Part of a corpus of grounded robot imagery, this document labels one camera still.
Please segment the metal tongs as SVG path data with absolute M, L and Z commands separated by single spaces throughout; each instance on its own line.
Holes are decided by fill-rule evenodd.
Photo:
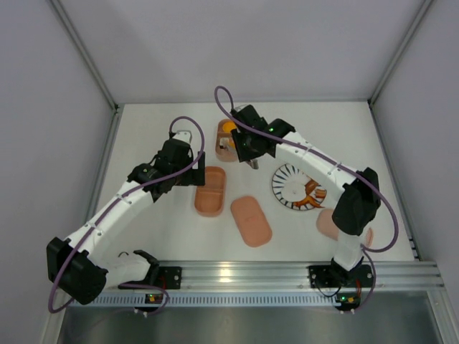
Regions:
M 227 146 L 227 142 L 230 141 L 230 140 L 232 140 L 232 139 L 231 138 L 221 138 L 219 140 L 219 147 L 224 151 L 228 151 L 229 153 L 234 155 L 236 158 L 239 158 L 236 148 L 235 149 L 231 149 L 229 146 Z M 245 163 L 247 165 L 249 165 L 254 170 L 257 170 L 259 168 L 258 161 L 257 161 L 256 158 L 252 159 L 252 160 L 245 161 Z

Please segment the orange round toy food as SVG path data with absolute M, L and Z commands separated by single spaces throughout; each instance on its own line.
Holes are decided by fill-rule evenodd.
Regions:
M 225 122 L 223 125 L 222 125 L 222 131 L 224 133 L 231 133 L 234 129 L 236 129 L 237 126 L 235 125 L 234 122 L 232 121 L 229 121 L 229 122 Z

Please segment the striped round plate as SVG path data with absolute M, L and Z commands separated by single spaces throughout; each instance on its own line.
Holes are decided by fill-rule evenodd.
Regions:
M 314 209 L 307 210 L 304 206 L 299 209 L 293 205 L 293 202 L 301 201 L 309 195 L 315 197 L 315 190 L 310 194 L 305 191 L 305 185 L 310 180 L 312 178 L 303 171 L 289 163 L 285 163 L 274 172 L 271 179 L 271 189 L 275 198 L 286 208 L 294 211 L 310 211 Z M 321 184 L 316 188 L 325 190 Z

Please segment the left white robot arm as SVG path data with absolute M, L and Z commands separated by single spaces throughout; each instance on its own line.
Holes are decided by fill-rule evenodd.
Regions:
M 159 262 L 151 254 L 137 249 L 107 262 L 105 252 L 143 210 L 173 187 L 204 185 L 204 169 L 205 153 L 194 157 L 191 132 L 170 133 L 153 160 L 136 166 L 91 220 L 66 239 L 55 237 L 49 242 L 47 274 L 53 287 L 87 305 L 111 287 L 154 285 Z

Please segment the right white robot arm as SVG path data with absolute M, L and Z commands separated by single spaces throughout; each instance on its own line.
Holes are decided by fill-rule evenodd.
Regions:
M 339 234 L 331 266 L 338 274 L 355 270 L 363 259 L 359 237 L 381 206 L 377 173 L 342 166 L 306 142 L 291 124 L 279 118 L 268 123 L 252 105 L 232 109 L 230 115 L 237 126 L 231 135 L 241 162 L 268 154 L 298 168 L 334 197 L 331 220 Z

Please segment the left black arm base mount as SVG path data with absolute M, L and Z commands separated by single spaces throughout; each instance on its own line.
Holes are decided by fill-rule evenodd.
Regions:
M 128 285 L 148 285 L 159 287 L 164 290 L 181 289 L 182 267 L 156 267 L 153 272 L 149 272 L 143 280 L 129 281 L 118 286 L 119 289 L 130 289 Z

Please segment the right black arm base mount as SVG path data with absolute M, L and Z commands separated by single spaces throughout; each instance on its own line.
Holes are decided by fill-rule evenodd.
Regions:
M 334 262 L 330 264 L 311 265 L 308 267 L 312 288 L 360 287 L 369 288 L 373 285 L 374 275 L 369 264 L 360 264 L 350 271 Z

